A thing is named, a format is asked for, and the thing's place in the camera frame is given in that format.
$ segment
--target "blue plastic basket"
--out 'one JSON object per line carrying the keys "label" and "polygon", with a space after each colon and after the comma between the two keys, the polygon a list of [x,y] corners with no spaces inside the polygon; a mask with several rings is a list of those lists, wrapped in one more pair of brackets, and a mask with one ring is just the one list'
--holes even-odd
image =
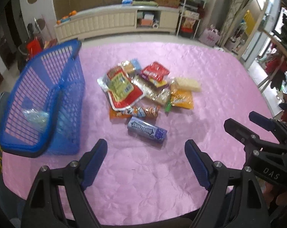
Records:
{"label": "blue plastic basket", "polygon": [[[1,124],[4,151],[37,157],[43,152],[73,155],[79,151],[81,106],[85,80],[78,52],[71,40],[41,52],[30,60],[17,80]],[[49,113],[40,132],[27,121],[25,109]]]}

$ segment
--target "orange snack bag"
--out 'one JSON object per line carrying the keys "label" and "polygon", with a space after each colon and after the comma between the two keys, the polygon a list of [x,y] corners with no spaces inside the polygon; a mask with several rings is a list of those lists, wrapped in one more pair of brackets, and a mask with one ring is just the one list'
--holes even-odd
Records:
{"label": "orange snack bag", "polygon": [[192,110],[194,108],[192,92],[182,89],[173,89],[171,93],[171,105]]}
{"label": "orange snack bag", "polygon": [[110,119],[113,118],[128,118],[132,116],[136,116],[139,118],[151,118],[156,119],[158,116],[160,105],[156,107],[141,107],[141,106],[132,106],[129,109],[124,111],[114,111],[110,107]]}

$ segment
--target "red bag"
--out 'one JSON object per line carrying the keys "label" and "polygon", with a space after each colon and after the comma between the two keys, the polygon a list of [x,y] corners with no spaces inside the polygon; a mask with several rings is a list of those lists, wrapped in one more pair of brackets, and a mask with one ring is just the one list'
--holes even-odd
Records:
{"label": "red bag", "polygon": [[170,71],[158,62],[153,62],[151,65],[145,67],[141,72],[145,79],[149,79],[149,77],[151,77],[159,82],[162,81],[169,73]]}
{"label": "red bag", "polygon": [[38,39],[34,39],[33,41],[29,42],[26,46],[30,59],[32,59],[36,54],[40,53],[42,51],[40,43]]}
{"label": "red bag", "polygon": [[[271,74],[275,71],[275,69],[277,68],[277,66],[279,66],[279,64],[281,63],[281,59],[279,58],[276,58],[270,62],[267,63],[267,66],[266,66],[266,69],[265,69],[265,72],[267,74]],[[283,61],[281,67],[280,67],[280,70],[282,72],[286,72],[287,71],[287,63],[286,61]]]}

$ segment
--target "bed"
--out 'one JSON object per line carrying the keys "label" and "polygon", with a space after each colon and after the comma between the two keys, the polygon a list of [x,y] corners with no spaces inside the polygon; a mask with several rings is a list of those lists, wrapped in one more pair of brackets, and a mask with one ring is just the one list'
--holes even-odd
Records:
{"label": "bed", "polygon": [[[274,136],[248,119],[251,111],[271,113],[246,70],[231,54],[193,45],[161,42],[109,44],[80,50],[86,81],[82,109],[81,149],[74,156],[42,155],[23,158],[3,153],[6,186],[26,199],[39,168],[60,168],[90,151],[99,138],[108,153],[91,187],[85,191],[97,219],[103,225],[135,225],[174,218],[198,209],[207,194],[184,153],[193,139],[202,151],[227,167],[241,169],[245,162],[242,144],[224,131],[233,118],[260,135]],[[128,134],[127,120],[110,121],[109,104],[97,78],[117,63],[138,58],[142,66],[159,61],[171,77],[198,80],[202,92],[194,93],[194,110],[161,109],[156,125],[168,130],[159,145]],[[64,189],[60,189],[67,218],[72,218]]]}

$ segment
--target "curtain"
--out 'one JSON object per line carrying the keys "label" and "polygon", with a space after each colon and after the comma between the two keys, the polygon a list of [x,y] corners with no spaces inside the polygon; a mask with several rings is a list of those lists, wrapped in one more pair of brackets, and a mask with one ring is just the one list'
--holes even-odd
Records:
{"label": "curtain", "polygon": [[230,9],[227,15],[227,18],[224,22],[224,25],[221,29],[221,39],[218,42],[218,45],[221,45],[223,43],[223,41],[225,40],[225,38],[227,37],[228,31],[230,29],[230,26],[233,22],[233,19],[235,17],[235,15],[237,14],[237,12],[239,10],[242,9],[242,3],[244,2],[244,0],[232,0],[231,1],[231,5],[230,5]]}

